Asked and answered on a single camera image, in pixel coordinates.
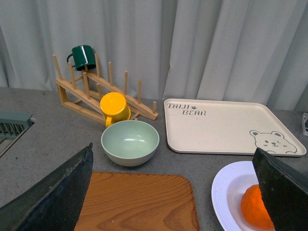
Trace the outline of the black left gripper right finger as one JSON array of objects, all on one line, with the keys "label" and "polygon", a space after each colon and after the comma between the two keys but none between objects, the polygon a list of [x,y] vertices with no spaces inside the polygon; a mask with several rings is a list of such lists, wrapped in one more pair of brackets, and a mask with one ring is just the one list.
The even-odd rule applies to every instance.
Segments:
[{"label": "black left gripper right finger", "polygon": [[308,229],[308,177],[257,148],[253,167],[265,208],[277,231]]}]

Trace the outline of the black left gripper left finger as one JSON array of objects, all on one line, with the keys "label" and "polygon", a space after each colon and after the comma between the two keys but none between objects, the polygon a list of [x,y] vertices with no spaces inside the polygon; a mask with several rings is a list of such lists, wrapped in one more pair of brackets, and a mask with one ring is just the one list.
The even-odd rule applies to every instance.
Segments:
[{"label": "black left gripper left finger", "polygon": [[2,231],[72,231],[90,184],[89,144],[0,209]]}]

